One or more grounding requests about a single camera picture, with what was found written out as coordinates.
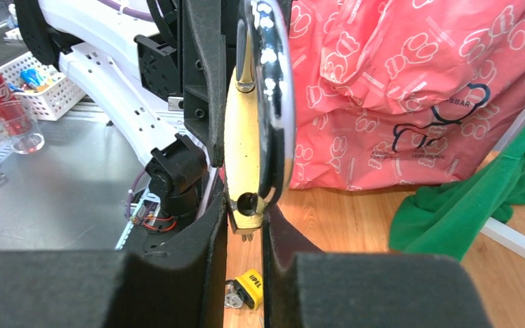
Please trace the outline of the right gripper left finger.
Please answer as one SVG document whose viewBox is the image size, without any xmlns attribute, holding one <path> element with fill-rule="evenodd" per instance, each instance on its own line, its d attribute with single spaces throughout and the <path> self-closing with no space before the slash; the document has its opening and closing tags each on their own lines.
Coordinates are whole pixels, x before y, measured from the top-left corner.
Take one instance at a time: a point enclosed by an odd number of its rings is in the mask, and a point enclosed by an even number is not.
<svg viewBox="0 0 525 328">
<path fill-rule="evenodd" d="M 140 256 L 0 251 L 0 327 L 221 327 L 226 199 Z"/>
</svg>

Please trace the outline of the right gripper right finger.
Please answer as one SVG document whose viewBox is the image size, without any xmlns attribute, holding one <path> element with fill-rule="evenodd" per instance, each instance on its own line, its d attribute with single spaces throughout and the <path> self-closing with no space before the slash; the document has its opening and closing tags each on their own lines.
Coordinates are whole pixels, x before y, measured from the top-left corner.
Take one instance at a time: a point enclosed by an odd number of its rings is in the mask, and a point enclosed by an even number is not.
<svg viewBox="0 0 525 328">
<path fill-rule="evenodd" d="M 277 206 L 262 225 L 266 327 L 490 327 L 464 268 L 446 256 L 329 253 Z"/>
</svg>

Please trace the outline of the brass padlock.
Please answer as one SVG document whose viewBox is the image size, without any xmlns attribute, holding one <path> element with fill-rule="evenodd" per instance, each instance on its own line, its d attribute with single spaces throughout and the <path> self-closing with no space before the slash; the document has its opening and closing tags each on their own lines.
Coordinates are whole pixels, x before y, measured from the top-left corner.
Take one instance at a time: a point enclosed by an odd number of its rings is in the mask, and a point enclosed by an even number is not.
<svg viewBox="0 0 525 328">
<path fill-rule="evenodd" d="M 224 171 L 233 234 L 251 241 L 289 187 L 295 92 L 289 18 L 277 1 L 240 1 L 236 67 L 224 122 Z"/>
</svg>

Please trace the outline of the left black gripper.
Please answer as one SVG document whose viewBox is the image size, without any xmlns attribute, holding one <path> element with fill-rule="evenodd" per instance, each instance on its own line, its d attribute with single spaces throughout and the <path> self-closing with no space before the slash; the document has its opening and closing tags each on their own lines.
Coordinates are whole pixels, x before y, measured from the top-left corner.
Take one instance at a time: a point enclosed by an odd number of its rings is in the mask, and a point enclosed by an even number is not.
<svg viewBox="0 0 525 328">
<path fill-rule="evenodd" d="M 293 0 L 277 2 L 283 17 L 290 18 Z M 221 33 L 221 2 L 182 2 L 183 78 L 178 30 L 180 2 L 146 3 L 158 32 L 135 37 L 142 86 L 168 102 L 169 110 L 185 111 L 187 130 L 206 146 L 211 165 L 221 167 L 226 108 L 226 40 Z"/>
</svg>

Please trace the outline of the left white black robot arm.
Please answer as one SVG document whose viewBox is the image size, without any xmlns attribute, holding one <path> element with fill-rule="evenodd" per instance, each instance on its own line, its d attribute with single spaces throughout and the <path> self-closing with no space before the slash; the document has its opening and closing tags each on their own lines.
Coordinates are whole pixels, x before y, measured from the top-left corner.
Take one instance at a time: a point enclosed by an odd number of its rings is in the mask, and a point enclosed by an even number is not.
<svg viewBox="0 0 525 328">
<path fill-rule="evenodd" d="M 29 50 L 76 83 L 129 141 L 156 186 L 173 126 L 159 113 L 182 99 L 187 130 L 226 175 L 236 232 L 259 228 L 291 178 L 294 79 L 290 1 L 16 1 Z"/>
</svg>

